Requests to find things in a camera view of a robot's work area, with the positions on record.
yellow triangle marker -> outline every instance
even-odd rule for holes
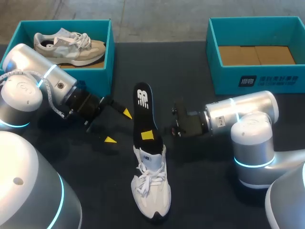
[[[142,136],[142,140],[154,140],[153,138],[153,131],[150,130],[150,131],[146,131],[146,132],[142,132],[141,133],[141,136]]]
[[[132,119],[132,116],[130,115],[127,108],[124,110],[123,114],[126,115],[127,117],[129,117],[130,119]]]
[[[104,142],[116,143],[111,137],[106,137]]]

shoelace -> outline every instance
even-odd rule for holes
[[[161,185],[162,181],[165,180],[165,172],[162,171],[164,169],[163,162],[161,168],[159,168],[156,172],[146,169],[146,166],[143,163],[139,164],[137,168],[142,173],[142,175],[139,177],[141,183],[137,187],[137,191],[142,196],[147,196],[150,186]]]
[[[69,43],[69,45],[77,44],[78,49],[91,47],[91,38],[88,36],[88,34],[86,33],[80,34],[78,32],[72,32],[71,36],[74,37],[74,41]]]

teal cardboard box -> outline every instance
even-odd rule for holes
[[[295,64],[224,66],[219,46],[287,46]],[[305,93],[305,27],[299,17],[210,18],[206,55],[216,94]]]
[[[106,43],[103,68],[67,68],[63,70],[77,79],[80,86],[85,86],[90,93],[100,97],[110,94],[115,48],[110,20],[21,21],[0,63],[0,74],[4,73],[2,69],[3,61],[13,47],[19,43],[24,43],[33,48],[35,33],[51,35],[55,34],[60,28],[70,32],[86,33],[92,40]]]

black table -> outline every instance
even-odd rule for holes
[[[171,108],[177,98],[183,97],[189,110],[227,98],[214,95],[204,48],[205,42],[117,44],[114,99],[132,113],[133,86],[149,83],[162,130],[173,120]],[[275,97],[280,110],[273,128],[275,149],[305,148],[305,94]],[[132,197],[132,121],[109,108],[95,123],[118,144],[104,144],[98,135],[86,134],[80,122],[61,120],[48,104],[43,104],[23,137],[76,192],[83,229],[156,227],[145,220]],[[158,227],[270,228],[264,210],[266,190],[250,190],[238,182],[229,135],[178,140],[166,135],[164,142],[172,205],[168,219]]]

shoe tongue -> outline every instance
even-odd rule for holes
[[[64,28],[61,28],[56,34],[56,37],[70,37],[71,33]]]
[[[152,154],[146,153],[143,150],[141,150],[140,157],[141,157],[142,163],[150,171],[157,171],[162,166],[162,155],[161,154],[152,155]]]
[[[70,37],[55,37],[54,38],[54,44],[56,44],[59,40],[64,40],[64,41],[67,41],[69,43],[75,41],[73,38],[70,38]]]

